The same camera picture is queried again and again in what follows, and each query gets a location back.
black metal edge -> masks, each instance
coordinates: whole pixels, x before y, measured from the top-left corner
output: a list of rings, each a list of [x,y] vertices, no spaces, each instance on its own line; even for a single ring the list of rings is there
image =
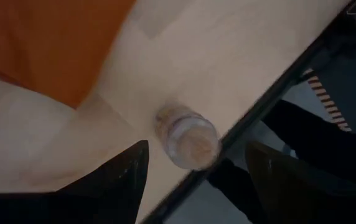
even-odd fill
[[[329,33],[332,25],[356,0],[351,0],[343,10],[322,31],[319,37],[287,68],[286,71],[268,88],[264,95],[248,110],[234,127],[222,138],[222,151],[219,160],[211,168],[204,171],[192,171],[188,176],[144,219],[143,223],[163,223],[171,213],[207,178],[209,173],[219,165],[226,156],[229,148],[238,138],[255,122],[259,121],[293,85],[297,78],[301,77],[307,69],[307,64],[314,58],[324,46],[323,38]]]

orange and black stripes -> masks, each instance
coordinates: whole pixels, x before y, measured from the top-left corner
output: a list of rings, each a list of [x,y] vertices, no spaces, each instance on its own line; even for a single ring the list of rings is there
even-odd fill
[[[338,127],[343,131],[352,131],[348,126],[348,123],[345,121],[345,118],[342,116],[340,110],[335,105],[334,101],[330,98],[330,95],[327,94],[326,89],[323,88],[322,83],[319,81],[318,77],[313,76],[309,78],[308,84],[314,90],[316,96],[319,98],[326,111],[331,115],[331,123],[338,125]]]

black trousers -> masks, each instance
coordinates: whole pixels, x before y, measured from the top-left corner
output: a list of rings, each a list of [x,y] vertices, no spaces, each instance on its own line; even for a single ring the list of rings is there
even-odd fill
[[[356,184],[356,134],[341,131],[335,124],[284,100],[277,103],[263,122],[296,151],[299,159]],[[251,222],[266,223],[247,171],[225,160],[208,181]]]
[[[142,140],[56,192],[0,194],[0,223],[135,223],[148,164]]]

leg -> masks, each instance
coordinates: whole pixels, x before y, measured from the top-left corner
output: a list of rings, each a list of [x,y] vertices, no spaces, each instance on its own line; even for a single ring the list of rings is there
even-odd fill
[[[267,223],[249,173],[225,159],[209,177],[208,182],[219,189],[236,208],[254,224]]]
[[[283,100],[263,121],[298,158],[356,184],[356,134]]]

orange cushion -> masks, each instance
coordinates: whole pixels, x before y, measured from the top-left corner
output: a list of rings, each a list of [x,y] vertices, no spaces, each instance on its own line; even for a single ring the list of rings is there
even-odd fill
[[[134,0],[0,0],[0,79],[76,108]]]

